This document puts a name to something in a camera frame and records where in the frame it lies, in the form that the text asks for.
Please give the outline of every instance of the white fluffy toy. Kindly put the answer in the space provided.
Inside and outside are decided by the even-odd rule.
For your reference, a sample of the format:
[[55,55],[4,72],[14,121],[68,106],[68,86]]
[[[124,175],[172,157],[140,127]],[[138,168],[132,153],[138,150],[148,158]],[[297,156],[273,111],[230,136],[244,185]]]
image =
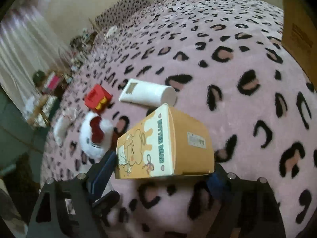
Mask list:
[[114,126],[98,114],[87,113],[79,135],[81,149],[90,158],[99,160],[110,149]]

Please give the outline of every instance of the red toy block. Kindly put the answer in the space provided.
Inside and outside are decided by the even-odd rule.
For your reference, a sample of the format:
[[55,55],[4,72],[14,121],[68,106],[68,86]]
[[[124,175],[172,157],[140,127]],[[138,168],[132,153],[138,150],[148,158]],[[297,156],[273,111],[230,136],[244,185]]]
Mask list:
[[112,97],[102,86],[96,84],[85,97],[85,105],[99,113],[110,103]]

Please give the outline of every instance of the metal screw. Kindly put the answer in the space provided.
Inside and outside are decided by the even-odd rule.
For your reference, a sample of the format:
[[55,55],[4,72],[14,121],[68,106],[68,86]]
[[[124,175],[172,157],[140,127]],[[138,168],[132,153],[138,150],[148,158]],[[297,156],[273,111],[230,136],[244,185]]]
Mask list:
[[267,179],[265,177],[259,178],[260,183],[267,183]]
[[77,178],[78,178],[79,180],[85,179],[85,177],[86,177],[86,174],[85,174],[85,173],[80,173],[80,174],[77,175]]
[[228,176],[229,179],[235,179],[236,178],[236,174],[234,174],[234,173],[228,173],[227,176]]
[[52,184],[54,182],[54,178],[48,178],[47,180],[46,180],[46,183],[47,184]]

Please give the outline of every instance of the brown cardboard box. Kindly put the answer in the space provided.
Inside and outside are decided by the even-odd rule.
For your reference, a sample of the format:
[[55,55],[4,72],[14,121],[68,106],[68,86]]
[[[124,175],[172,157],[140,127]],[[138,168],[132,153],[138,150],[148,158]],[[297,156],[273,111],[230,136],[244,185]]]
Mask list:
[[317,86],[316,17],[305,0],[283,0],[282,45]]
[[206,175],[214,171],[207,128],[167,104],[118,139],[117,156],[117,179]]

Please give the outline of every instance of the leopard print blanket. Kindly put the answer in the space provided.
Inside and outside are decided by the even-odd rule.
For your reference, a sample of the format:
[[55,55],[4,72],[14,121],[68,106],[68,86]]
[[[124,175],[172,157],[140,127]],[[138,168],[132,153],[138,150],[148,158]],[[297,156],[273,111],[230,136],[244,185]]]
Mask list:
[[[141,5],[125,10],[129,1]],[[48,177],[73,178],[96,163],[78,144],[88,112],[84,95],[96,83],[114,96],[102,117],[117,133],[154,110],[118,101],[128,79],[137,78],[175,88],[175,107],[207,126],[216,162],[227,172],[268,180],[286,236],[295,237],[317,206],[311,178],[317,174],[317,101],[313,85],[281,46],[283,11],[259,0],[154,1],[123,0],[97,17],[105,32],[117,24],[120,33],[108,41],[97,37],[65,92],[52,125],[66,107],[79,115],[61,147],[48,133],[42,185]],[[112,176],[110,183],[121,198],[105,221],[109,237],[203,238],[220,208],[200,177]]]

